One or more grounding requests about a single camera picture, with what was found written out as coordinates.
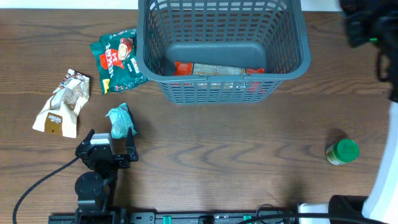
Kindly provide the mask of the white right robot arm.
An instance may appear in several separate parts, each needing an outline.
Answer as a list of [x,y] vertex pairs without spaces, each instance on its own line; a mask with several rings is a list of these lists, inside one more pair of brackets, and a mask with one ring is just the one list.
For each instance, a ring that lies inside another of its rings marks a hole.
[[369,196],[334,195],[328,203],[303,203],[296,223],[397,223],[397,1],[340,1],[348,42],[371,42],[379,50],[376,76],[390,83],[389,131],[379,171]]

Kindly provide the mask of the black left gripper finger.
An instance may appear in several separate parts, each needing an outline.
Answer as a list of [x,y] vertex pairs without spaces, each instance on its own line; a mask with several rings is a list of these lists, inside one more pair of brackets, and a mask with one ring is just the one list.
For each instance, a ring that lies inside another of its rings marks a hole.
[[136,154],[136,146],[133,140],[133,130],[131,127],[128,128],[125,149],[128,154]]
[[92,136],[94,135],[95,130],[91,129],[90,132],[87,134],[86,138],[84,138],[84,143],[89,144],[91,141]]

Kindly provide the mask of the orange tan noodle packet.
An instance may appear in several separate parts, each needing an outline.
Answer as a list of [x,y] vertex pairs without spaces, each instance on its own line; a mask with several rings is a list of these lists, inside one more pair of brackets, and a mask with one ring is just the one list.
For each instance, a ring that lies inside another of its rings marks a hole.
[[[244,67],[230,67],[224,65],[210,65],[203,63],[192,63],[192,62],[178,62],[175,63],[175,71],[174,76],[190,76],[190,75],[199,75],[201,77],[211,77],[211,76],[242,76],[242,75],[252,75],[253,73],[265,73],[265,68],[244,68]],[[223,85],[224,89],[231,90],[233,88],[245,88],[246,83],[238,84],[237,87],[234,87],[233,82],[226,82]],[[210,89],[220,89],[222,84],[221,82],[215,83],[197,83],[198,88],[206,89],[210,87]]]

